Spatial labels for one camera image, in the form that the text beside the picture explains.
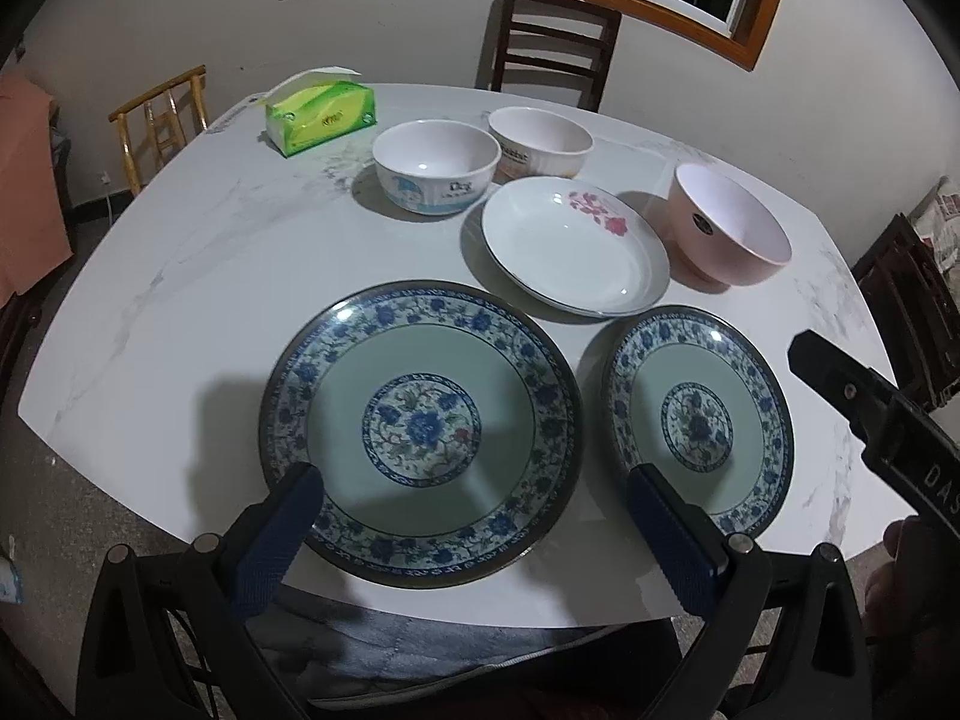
pink bowl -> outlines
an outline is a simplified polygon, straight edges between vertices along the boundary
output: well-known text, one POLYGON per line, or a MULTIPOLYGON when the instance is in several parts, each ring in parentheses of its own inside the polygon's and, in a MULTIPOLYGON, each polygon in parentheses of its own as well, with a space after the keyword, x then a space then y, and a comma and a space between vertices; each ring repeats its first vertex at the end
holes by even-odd
POLYGON ((757 284, 793 255, 784 228, 766 206, 704 165, 677 166, 667 209, 683 254, 724 284, 757 284))

green tissue box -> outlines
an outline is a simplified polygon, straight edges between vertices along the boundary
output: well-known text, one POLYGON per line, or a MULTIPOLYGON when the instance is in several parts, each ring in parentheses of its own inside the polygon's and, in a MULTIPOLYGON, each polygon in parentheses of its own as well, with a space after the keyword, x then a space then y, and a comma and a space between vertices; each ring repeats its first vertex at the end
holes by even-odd
POLYGON ((267 134, 284 156, 376 124, 373 89, 351 76, 344 68, 308 70, 267 94, 267 134))

black sticker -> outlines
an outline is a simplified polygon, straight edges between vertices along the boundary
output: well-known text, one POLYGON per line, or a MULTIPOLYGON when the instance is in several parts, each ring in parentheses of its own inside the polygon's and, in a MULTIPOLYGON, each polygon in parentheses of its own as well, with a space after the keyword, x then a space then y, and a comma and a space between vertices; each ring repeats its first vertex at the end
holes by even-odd
POLYGON ((713 235, 713 228, 710 226, 710 223, 702 217, 700 214, 693 215, 693 223, 697 225, 697 229, 705 235, 713 235))

metal bolt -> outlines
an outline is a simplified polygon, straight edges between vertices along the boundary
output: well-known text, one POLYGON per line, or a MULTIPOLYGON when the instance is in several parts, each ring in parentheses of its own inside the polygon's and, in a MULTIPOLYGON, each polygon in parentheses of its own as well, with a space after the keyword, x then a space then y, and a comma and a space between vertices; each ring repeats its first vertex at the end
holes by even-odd
POLYGON ((213 552, 218 546, 220 546, 220 537, 216 533, 201 533, 193 539, 193 548, 197 552, 213 552))
POLYGON ((817 552, 819 552, 820 557, 827 562, 840 562, 840 560, 843 560, 843 555, 840 553, 840 550, 833 546, 833 544, 821 544, 817 547, 817 552))
POLYGON ((130 555, 130 548, 126 544, 114 544, 107 552, 107 560, 110 562, 123 562, 130 555))
POLYGON ((732 533, 727 539, 727 543, 730 545, 731 550, 740 552, 741 555, 749 555, 752 549, 754 549, 754 540, 750 538, 750 536, 747 536, 746 533, 732 533))

white bowl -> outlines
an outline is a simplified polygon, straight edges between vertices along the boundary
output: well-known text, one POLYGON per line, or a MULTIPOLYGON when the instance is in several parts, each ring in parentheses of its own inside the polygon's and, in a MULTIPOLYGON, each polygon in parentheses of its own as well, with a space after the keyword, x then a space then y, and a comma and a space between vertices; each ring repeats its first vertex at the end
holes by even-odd
POLYGON ((757 284, 790 262, 790 239, 767 207, 705 165, 677 166, 667 210, 680 249, 724 284, 757 284))
POLYGON ((670 261, 650 225, 583 181, 533 176, 505 184, 483 208, 483 233, 512 279, 573 314, 629 317, 670 286, 670 261))
POLYGON ((593 151, 593 136, 584 127, 539 108, 500 108, 490 114, 488 125, 503 149, 499 167, 511 178, 572 178, 593 151))
POLYGON ((500 146, 479 127, 446 119, 397 124, 373 141, 376 177, 400 208, 454 214, 490 186, 500 146))

